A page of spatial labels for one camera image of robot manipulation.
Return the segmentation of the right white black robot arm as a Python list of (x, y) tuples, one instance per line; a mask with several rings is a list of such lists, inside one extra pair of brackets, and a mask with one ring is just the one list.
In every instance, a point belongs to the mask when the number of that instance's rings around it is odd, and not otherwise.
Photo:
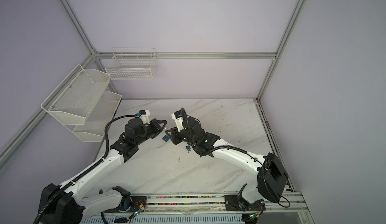
[(257, 184), (244, 185), (239, 192), (242, 205), (266, 199), (280, 204), (289, 176), (279, 157), (273, 153), (256, 154), (236, 147), (218, 135), (206, 132), (198, 120), (181, 117), (175, 120), (176, 127), (166, 130), (173, 144), (187, 143), (200, 157), (212, 157), (227, 161), (254, 175)]

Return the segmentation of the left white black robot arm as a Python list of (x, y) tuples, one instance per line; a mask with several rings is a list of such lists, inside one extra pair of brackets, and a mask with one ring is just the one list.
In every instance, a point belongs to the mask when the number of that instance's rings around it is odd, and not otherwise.
[(115, 186), (109, 191), (91, 198), (86, 194), (110, 172), (126, 163), (148, 139), (156, 138), (166, 127), (166, 120), (147, 120), (144, 116), (129, 115), (124, 132), (114, 144), (106, 144), (103, 156), (73, 178), (60, 185), (49, 184), (41, 194), (39, 209), (34, 223), (79, 224), (85, 219), (116, 209), (126, 213), (134, 204), (131, 193)]

